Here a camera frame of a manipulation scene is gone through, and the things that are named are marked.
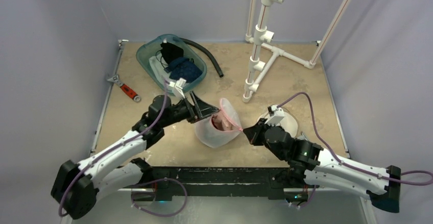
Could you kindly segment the pale pink bra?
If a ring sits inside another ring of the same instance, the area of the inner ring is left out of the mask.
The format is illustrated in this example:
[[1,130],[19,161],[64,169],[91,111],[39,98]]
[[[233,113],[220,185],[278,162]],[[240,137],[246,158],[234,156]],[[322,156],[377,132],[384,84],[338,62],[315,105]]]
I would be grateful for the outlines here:
[[220,131],[233,131],[236,129],[235,125],[221,111],[212,116],[211,122]]

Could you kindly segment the pink-trimmed white laundry bag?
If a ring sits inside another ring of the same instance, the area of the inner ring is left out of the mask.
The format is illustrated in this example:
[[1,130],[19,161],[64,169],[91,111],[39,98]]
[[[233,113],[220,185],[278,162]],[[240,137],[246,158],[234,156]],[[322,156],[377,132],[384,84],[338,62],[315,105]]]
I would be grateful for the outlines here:
[[235,108],[226,98],[221,98],[219,112],[197,122],[194,130],[196,137],[204,145],[218,148],[236,138],[243,128]]

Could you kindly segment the black bra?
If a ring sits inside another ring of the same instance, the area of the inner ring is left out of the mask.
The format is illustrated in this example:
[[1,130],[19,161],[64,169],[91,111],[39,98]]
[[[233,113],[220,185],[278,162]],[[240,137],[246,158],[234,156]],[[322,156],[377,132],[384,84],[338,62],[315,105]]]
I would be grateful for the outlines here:
[[156,52],[156,55],[162,54],[168,64],[165,71],[171,72],[171,79],[184,78],[187,83],[191,83],[203,74],[203,71],[194,63],[194,59],[186,56],[181,47],[169,42],[161,43],[160,47],[161,49]]

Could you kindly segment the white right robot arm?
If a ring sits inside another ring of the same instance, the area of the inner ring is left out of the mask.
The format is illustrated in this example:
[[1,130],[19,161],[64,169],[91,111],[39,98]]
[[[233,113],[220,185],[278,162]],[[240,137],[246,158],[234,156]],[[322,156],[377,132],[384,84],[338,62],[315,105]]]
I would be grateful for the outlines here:
[[317,143],[297,139],[281,126],[260,119],[244,128],[253,146],[264,146],[280,161],[289,165],[286,179],[294,187],[324,186],[358,195],[379,210],[399,213],[401,169],[365,165],[336,155]]

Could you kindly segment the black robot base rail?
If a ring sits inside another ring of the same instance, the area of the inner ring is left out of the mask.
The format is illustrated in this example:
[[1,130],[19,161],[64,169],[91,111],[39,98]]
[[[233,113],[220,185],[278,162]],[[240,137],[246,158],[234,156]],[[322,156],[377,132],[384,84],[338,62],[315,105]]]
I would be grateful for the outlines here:
[[306,202],[309,187],[289,179],[288,168],[269,167],[163,167],[149,169],[134,193],[154,193],[157,201],[174,196],[266,197],[293,203]]

